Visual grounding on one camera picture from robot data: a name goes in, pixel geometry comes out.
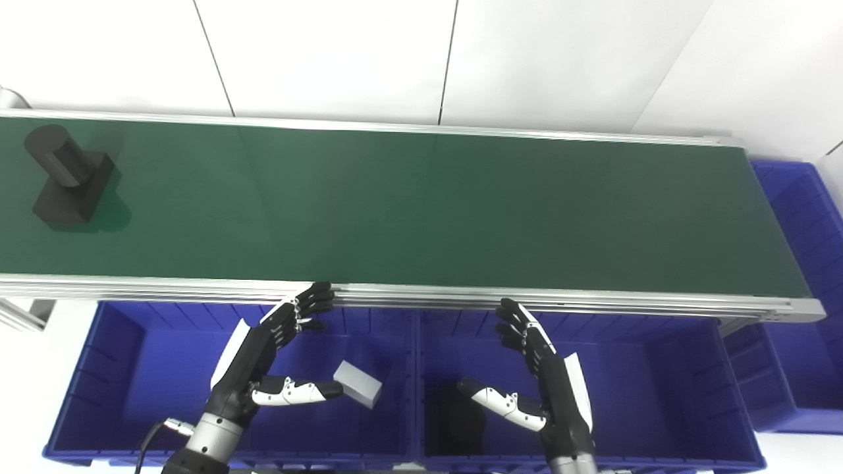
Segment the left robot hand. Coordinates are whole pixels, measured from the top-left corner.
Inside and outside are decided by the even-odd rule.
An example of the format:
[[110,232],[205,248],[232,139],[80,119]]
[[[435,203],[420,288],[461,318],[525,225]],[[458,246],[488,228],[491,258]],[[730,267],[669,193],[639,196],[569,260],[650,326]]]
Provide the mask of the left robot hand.
[[295,381],[269,374],[278,351],[299,333],[327,327],[316,316],[333,309],[334,297],[330,282],[315,282],[272,307],[256,326],[241,321],[211,378],[203,414],[246,429],[260,407],[289,407],[342,396],[344,387],[337,381]]

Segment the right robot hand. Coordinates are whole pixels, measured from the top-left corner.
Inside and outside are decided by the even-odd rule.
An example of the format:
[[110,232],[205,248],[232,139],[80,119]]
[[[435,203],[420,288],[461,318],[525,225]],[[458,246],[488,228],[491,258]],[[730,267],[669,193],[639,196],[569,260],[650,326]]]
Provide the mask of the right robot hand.
[[537,381],[540,399],[499,390],[470,377],[458,390],[483,408],[538,435],[553,473],[596,473],[596,447],[581,413],[566,361],[557,353],[542,324],[523,304],[509,298],[495,309],[495,330],[503,347],[523,356]]

